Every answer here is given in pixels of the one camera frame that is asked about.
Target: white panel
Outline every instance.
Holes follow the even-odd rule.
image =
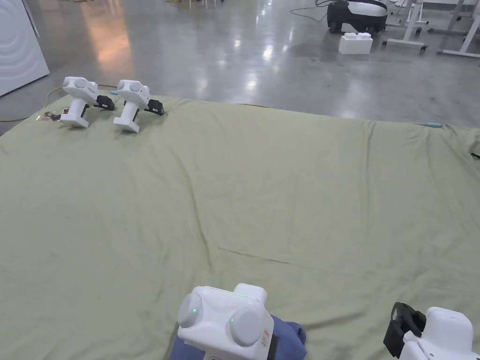
[[[48,73],[22,0],[0,0],[0,95]]]

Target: white machine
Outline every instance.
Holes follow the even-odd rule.
[[[204,360],[266,360],[274,327],[266,297],[247,284],[233,292],[197,286],[180,305],[178,336],[205,351]]]
[[[462,313],[431,307],[426,315],[395,303],[384,344],[399,360],[478,360],[473,326]]]
[[[118,92],[125,99],[125,107],[119,118],[115,118],[113,123],[118,125],[123,131],[138,132],[140,127],[135,124],[140,109],[153,112],[157,115],[163,115],[163,104],[158,100],[150,98],[150,89],[135,80],[120,80]]]
[[[85,111],[93,105],[113,111],[113,101],[104,95],[98,94],[98,85],[83,77],[67,76],[63,80],[63,90],[73,96],[67,114],[60,116],[60,121],[76,128],[88,128],[88,121],[83,118]]]

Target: yellow cable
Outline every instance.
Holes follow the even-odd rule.
[[[117,88],[116,86],[114,85],[106,85],[106,84],[99,84],[98,86],[106,86],[106,87],[114,87],[115,89]],[[42,109],[46,108],[47,105],[48,105],[48,98],[50,97],[50,95],[52,95],[55,91],[57,90],[60,90],[62,89],[62,87],[57,87],[55,89],[53,89],[52,91],[50,91],[47,95],[47,99],[45,100],[45,105],[42,107]],[[14,119],[14,120],[0,120],[0,122],[14,122],[14,121],[20,121],[20,120],[25,120],[29,118],[29,116],[27,116],[26,118],[21,118],[21,119]]]

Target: sticker label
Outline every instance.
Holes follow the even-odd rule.
[[[265,329],[262,335],[262,345],[267,347],[269,339],[270,339],[270,334],[268,333],[267,329]]]

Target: round white knob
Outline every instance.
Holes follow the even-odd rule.
[[[130,90],[132,90],[134,93],[138,93],[140,91],[140,84],[139,83],[131,83],[130,84]]]
[[[195,324],[202,312],[202,299],[197,294],[188,294],[181,302],[178,322],[181,327],[190,327]]]
[[[230,319],[230,332],[237,344],[252,346],[262,334],[258,314],[250,308],[238,309]]]
[[[85,87],[85,80],[84,79],[76,79],[74,84],[79,89],[83,89]]]

